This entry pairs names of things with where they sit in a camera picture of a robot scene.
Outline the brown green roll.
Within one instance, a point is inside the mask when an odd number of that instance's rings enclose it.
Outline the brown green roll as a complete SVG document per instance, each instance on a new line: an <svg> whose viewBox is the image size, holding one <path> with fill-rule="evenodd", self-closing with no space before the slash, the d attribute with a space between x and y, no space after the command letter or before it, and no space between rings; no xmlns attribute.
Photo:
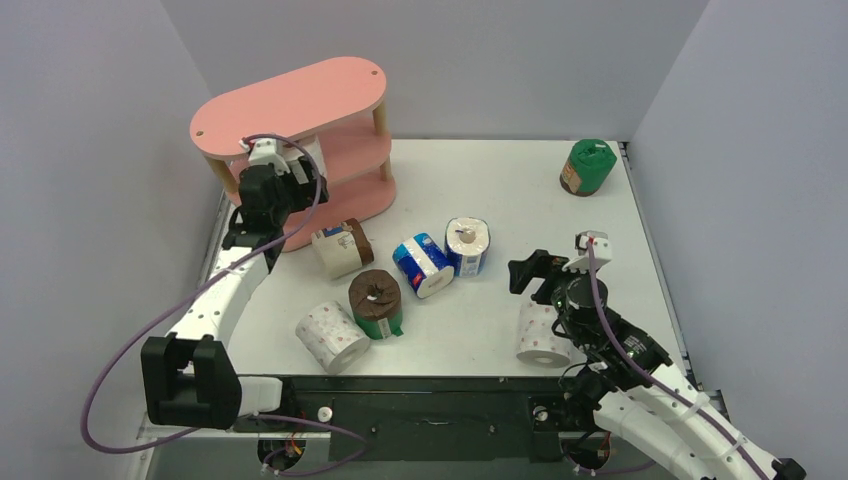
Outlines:
<svg viewBox="0 0 848 480"><path fill-rule="evenodd" d="M358 274L348 288L349 305L359 328L372 340L403 335L402 292L385 270Z"/></svg>

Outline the white dotted roll shelf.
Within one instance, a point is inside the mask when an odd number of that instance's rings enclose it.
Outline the white dotted roll shelf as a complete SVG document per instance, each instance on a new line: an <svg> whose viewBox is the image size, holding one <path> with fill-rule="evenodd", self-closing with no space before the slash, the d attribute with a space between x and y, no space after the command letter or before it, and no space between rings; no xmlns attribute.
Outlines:
<svg viewBox="0 0 848 480"><path fill-rule="evenodd" d="M316 135L304 137L303 139L298 140L297 144L303 147L313 157L318 173L323 178L326 178L327 168L319 138ZM309 182L309 179L305 167L310 166L310 163L306 158L302 159L302 157L302 152L296 147L286 146L283 149L283 158L289 166L289 169L295 175L298 183L306 184Z"/></svg>

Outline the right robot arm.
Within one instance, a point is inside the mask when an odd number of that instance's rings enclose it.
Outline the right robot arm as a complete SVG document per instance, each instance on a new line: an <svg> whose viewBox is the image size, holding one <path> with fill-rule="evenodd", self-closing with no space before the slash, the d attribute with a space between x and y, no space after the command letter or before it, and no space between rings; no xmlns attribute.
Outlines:
<svg viewBox="0 0 848 480"><path fill-rule="evenodd" d="M609 307L597 250L575 259L536 250L508 263L510 292L541 280L532 300L555 311L552 333L589 362L566 383L566 418L619 437L678 479L806 478L796 460L734 427L659 343Z"/></svg>

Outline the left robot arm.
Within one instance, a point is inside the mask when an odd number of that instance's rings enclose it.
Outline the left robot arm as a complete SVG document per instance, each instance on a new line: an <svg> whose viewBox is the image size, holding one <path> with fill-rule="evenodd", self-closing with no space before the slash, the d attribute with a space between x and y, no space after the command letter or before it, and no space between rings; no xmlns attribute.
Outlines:
<svg viewBox="0 0 848 480"><path fill-rule="evenodd" d="M312 212L325 192L320 172L306 159L302 173L273 165L240 174L243 198L229 217L210 276L211 285L163 336L141 348L143 384L150 421L156 425L226 430L259 414L272 429L291 427L298 402L273 377L241 376L226 346L248 301L268 277L285 243L290 214Z"/></svg>

